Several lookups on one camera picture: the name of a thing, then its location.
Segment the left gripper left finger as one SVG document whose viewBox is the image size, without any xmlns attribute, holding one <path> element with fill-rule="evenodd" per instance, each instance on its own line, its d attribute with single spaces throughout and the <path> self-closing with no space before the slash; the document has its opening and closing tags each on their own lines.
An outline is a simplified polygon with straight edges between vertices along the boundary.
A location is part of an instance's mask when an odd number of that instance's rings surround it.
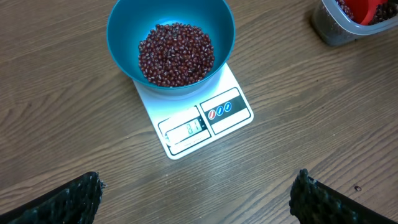
<svg viewBox="0 0 398 224">
<path fill-rule="evenodd" d="M 1 215 L 1 223 L 93 223 L 104 182 L 87 172 L 50 192 Z"/>
</svg>

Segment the orange measuring scoop blue handle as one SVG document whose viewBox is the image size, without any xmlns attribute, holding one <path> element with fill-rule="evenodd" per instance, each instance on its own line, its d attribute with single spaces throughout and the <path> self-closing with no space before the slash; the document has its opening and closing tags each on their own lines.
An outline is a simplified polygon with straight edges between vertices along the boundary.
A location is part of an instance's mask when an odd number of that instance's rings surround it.
<svg viewBox="0 0 398 224">
<path fill-rule="evenodd" d="M 353 13 L 354 21 L 357 24 L 368 25 L 373 19 L 379 5 L 389 0 L 346 0 L 346 5 Z"/>
</svg>

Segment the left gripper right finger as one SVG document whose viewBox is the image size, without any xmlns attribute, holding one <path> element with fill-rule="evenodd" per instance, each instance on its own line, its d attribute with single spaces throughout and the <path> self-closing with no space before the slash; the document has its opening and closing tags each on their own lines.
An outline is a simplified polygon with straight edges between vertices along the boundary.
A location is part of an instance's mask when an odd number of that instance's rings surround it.
<svg viewBox="0 0 398 224">
<path fill-rule="evenodd" d="M 395 224 L 311 178 L 306 169 L 300 170 L 292 184 L 289 207 L 301 224 Z"/>
</svg>

